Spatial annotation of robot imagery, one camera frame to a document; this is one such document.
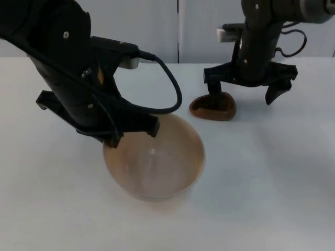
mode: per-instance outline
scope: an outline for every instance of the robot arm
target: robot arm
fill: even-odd
[[[25,51],[52,92],[37,100],[78,133],[117,147],[126,132],[156,136],[151,114],[174,112],[182,102],[177,81],[155,55],[134,44],[91,37],[91,19],[74,0],[2,0],[0,37]],[[114,81],[118,67],[134,69],[139,58],[156,61],[178,96],[167,109],[139,107],[124,100]]]
[[[335,11],[331,0],[243,0],[245,27],[237,65],[244,81],[261,81],[275,54],[284,23],[328,21]]]
[[[321,24],[335,14],[334,0],[242,0],[243,24],[224,25],[218,35],[222,41],[234,41],[230,63],[205,69],[205,83],[212,99],[220,98],[220,82],[246,87],[268,86],[270,105],[292,87],[298,74],[293,65],[271,62],[284,23]]]

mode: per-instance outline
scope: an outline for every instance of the white table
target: white table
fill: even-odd
[[[188,112],[212,65],[169,65],[207,164],[191,193],[151,203],[116,185],[100,143],[39,109],[48,88],[28,59],[0,59],[0,250],[335,250],[335,60],[286,63],[299,77],[270,107],[266,88],[223,84],[238,105],[227,123]],[[175,100],[157,65],[116,80],[140,105]]]

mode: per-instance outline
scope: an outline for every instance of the black cable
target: black cable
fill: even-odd
[[[296,25],[298,25],[298,24],[299,24],[299,22],[293,22],[293,23],[291,23],[291,24],[284,25],[284,26],[283,26],[283,29],[290,28],[290,27],[296,26]],[[303,42],[303,45],[300,47],[300,49],[297,50],[295,53],[292,53],[292,54],[285,54],[285,53],[283,52],[283,49],[282,49],[282,48],[276,48],[276,50],[275,50],[275,54],[276,54],[277,51],[279,51],[279,52],[282,54],[283,57],[285,57],[285,58],[291,58],[291,57],[293,57],[293,56],[298,55],[299,53],[301,53],[301,52],[304,50],[304,48],[306,47],[306,44],[307,44],[307,41],[308,41],[308,40],[307,40],[307,36],[306,36],[306,34],[305,34],[302,30],[293,29],[293,30],[289,30],[289,31],[282,31],[281,34],[283,34],[283,35],[288,35],[288,34],[295,33],[295,32],[304,35],[304,42]]]
[[[165,108],[165,109],[154,109],[154,108],[147,108],[147,107],[133,105],[133,104],[130,104],[130,103],[127,103],[127,102],[121,102],[119,99],[116,99],[114,96],[106,94],[105,92],[99,90],[97,87],[94,87],[93,85],[90,85],[89,83],[83,81],[81,78],[79,78],[78,76],[69,72],[68,70],[58,66],[57,64],[55,64],[54,62],[49,60],[47,57],[45,57],[42,53],[40,53],[36,49],[30,47],[26,43],[23,43],[20,40],[11,36],[11,34],[9,32],[5,32],[3,29],[1,29],[0,30],[0,37],[7,40],[9,43],[13,44],[17,48],[23,50],[24,52],[26,52],[27,54],[29,54],[30,56],[32,56],[36,60],[45,64],[46,66],[54,69],[58,73],[64,75],[65,77],[69,78],[70,80],[78,83],[82,88],[84,88],[84,89],[92,92],[92,94],[100,97],[105,103],[107,103],[109,105],[113,105],[113,106],[118,107],[118,108],[128,109],[128,110],[136,112],[136,113],[149,113],[149,114],[157,114],[158,115],[158,114],[168,114],[168,113],[175,112],[176,110],[179,109],[179,107],[182,104],[182,93],[181,93],[181,90],[180,90],[180,87],[178,85],[177,80],[175,79],[175,77],[173,76],[173,74],[171,73],[169,68],[164,64],[164,62],[159,57],[157,57],[153,54],[140,51],[140,54],[142,53],[140,55],[141,58],[148,59],[148,58],[146,58],[146,56],[150,56],[150,58],[148,60],[156,61],[157,63],[159,63],[159,65],[163,68],[163,70],[166,72],[169,79],[171,80],[173,86],[175,87],[176,93],[177,93],[177,103],[173,107]]]

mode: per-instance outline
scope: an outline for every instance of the bowl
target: bowl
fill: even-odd
[[[104,144],[114,180],[136,197],[166,199],[188,190],[200,178],[205,150],[198,133],[176,115],[158,116],[156,138],[126,133],[117,149]]]

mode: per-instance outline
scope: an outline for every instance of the cable connector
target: cable connector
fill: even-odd
[[[139,58],[145,59],[145,60],[150,60],[150,61],[155,61],[156,60],[156,55],[151,54],[146,51],[139,51]]]

